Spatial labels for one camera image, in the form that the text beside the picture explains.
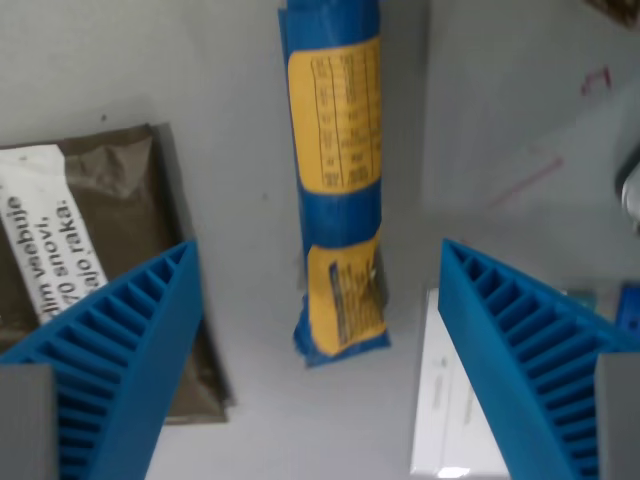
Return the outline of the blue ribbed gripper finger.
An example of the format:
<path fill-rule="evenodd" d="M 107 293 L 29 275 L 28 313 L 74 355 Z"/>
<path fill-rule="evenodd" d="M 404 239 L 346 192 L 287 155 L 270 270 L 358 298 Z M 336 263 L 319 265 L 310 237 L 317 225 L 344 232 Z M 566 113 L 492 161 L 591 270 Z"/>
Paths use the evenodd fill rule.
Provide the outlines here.
<path fill-rule="evenodd" d="M 196 242 L 111 281 L 2 354 L 48 365 L 63 479 L 142 479 L 200 325 Z"/>
<path fill-rule="evenodd" d="M 438 310 L 514 479 L 599 476 L 594 375 L 639 343 L 468 246 L 441 247 Z"/>

